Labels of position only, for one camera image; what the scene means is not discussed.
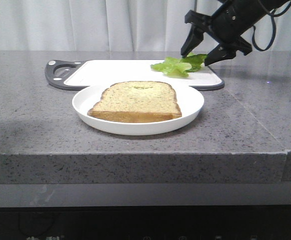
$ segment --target bread crust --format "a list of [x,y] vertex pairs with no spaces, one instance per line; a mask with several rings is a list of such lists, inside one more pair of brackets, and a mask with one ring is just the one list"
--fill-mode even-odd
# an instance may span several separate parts
[[180,118],[172,86],[158,81],[126,81],[103,91],[88,116],[121,123],[152,123]]

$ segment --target granite countertop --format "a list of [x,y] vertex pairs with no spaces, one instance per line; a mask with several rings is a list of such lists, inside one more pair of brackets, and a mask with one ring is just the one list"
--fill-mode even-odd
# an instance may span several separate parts
[[291,52],[211,65],[225,87],[202,91],[189,125],[124,136],[94,129],[50,86],[48,61],[157,60],[177,52],[0,51],[0,184],[291,181]]

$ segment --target toast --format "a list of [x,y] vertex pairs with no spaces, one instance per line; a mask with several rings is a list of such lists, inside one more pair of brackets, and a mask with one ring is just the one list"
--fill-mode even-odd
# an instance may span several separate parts
[[182,116],[172,86],[159,81],[126,81],[111,85],[88,116],[121,123],[152,123]]

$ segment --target lettuce leaf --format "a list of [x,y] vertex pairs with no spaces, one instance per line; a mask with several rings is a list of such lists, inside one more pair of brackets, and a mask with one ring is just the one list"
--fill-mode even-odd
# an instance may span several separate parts
[[186,78],[188,73],[197,72],[201,69],[206,54],[190,53],[185,58],[166,57],[164,62],[152,64],[151,69],[162,72],[170,78]]

